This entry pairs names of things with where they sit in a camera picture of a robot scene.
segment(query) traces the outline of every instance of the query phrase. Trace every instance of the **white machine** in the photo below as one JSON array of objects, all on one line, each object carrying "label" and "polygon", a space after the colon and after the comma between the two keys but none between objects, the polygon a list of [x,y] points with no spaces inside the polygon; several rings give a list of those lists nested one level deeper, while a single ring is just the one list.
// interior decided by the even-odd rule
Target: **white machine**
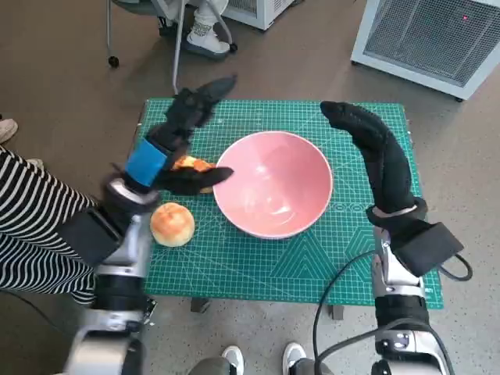
[{"label": "white machine", "polygon": [[500,0],[367,0],[351,61],[461,102],[500,63]]},{"label": "white machine", "polygon": [[267,30],[294,0],[229,0],[223,16]]}]

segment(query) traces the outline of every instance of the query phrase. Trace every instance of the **green cutting mat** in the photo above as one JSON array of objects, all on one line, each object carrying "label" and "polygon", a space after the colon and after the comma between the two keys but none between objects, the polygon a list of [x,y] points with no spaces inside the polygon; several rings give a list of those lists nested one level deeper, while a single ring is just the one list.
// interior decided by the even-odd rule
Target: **green cutting mat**
[{"label": "green cutting mat", "polygon": [[[171,99],[150,99],[137,139],[165,120]],[[412,167],[413,193],[420,194],[404,109],[397,104],[362,104],[395,133]],[[264,241],[232,226],[212,195],[163,195],[188,207],[196,221],[194,238],[182,248],[155,245],[148,292],[206,298],[318,302],[333,275],[355,255],[373,249],[365,209],[372,204],[363,159],[347,133],[332,130],[318,102],[227,100],[203,129],[191,154],[216,162],[237,139],[261,130],[288,130],[314,143],[334,171],[334,195],[327,211],[306,232],[287,240]],[[425,278],[427,301],[442,308],[438,273]],[[330,303],[372,305],[370,260],[357,262],[338,281]]]}]

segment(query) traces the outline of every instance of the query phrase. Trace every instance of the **blue band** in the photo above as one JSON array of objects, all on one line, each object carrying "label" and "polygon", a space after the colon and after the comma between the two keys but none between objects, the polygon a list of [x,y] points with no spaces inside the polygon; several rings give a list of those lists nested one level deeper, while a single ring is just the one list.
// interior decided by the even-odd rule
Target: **blue band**
[{"label": "blue band", "polygon": [[165,161],[166,155],[144,139],[128,159],[125,172],[139,184],[151,187]]}]

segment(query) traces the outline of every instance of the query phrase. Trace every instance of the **pink bowl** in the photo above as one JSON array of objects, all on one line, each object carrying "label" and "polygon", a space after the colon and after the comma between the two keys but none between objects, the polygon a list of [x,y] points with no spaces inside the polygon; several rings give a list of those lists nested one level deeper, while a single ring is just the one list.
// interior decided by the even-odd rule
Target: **pink bowl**
[{"label": "pink bowl", "polygon": [[234,170],[214,187],[217,205],[232,224],[258,238],[287,238],[313,225],[334,186],[321,151],[284,131],[243,137],[220,156],[217,166]]}]

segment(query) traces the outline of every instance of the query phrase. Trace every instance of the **white sneaker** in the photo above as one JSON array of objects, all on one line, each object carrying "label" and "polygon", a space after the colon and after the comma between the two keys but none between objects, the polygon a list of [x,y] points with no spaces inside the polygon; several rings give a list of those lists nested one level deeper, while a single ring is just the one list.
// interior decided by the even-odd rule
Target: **white sneaker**
[{"label": "white sneaker", "polygon": [[29,164],[33,164],[40,170],[45,168],[44,162],[42,162],[41,159],[28,159],[27,162],[29,162]]},{"label": "white sneaker", "polygon": [[7,142],[17,132],[17,122],[13,119],[0,121],[0,143]]},{"label": "white sneaker", "polygon": [[283,352],[283,375],[288,375],[290,368],[302,358],[307,358],[304,348],[296,342],[288,344]]},{"label": "white sneaker", "polygon": [[236,367],[236,374],[243,375],[244,363],[243,363],[243,353],[236,345],[228,346],[224,349],[222,357],[227,359],[231,365]]},{"label": "white sneaker", "polygon": [[229,44],[219,40],[213,27],[201,23],[193,25],[185,48],[211,59],[223,59],[229,53]]}]

